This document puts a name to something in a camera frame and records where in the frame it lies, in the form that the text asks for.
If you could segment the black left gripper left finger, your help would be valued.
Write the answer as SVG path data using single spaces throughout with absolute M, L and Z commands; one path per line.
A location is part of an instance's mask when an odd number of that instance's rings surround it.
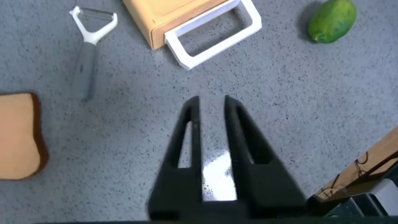
M 191 165 L 179 168 L 187 123 L 191 123 Z M 182 214 L 202 203 L 202 159 L 200 98 L 187 100 L 180 111 L 163 163 L 147 204 L 151 220 L 179 220 Z

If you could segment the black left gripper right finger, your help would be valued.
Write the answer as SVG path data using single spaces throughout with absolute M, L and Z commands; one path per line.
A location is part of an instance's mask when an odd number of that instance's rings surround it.
M 251 217 L 294 216 L 307 199 L 243 104 L 225 96 L 224 117 L 237 199 Z

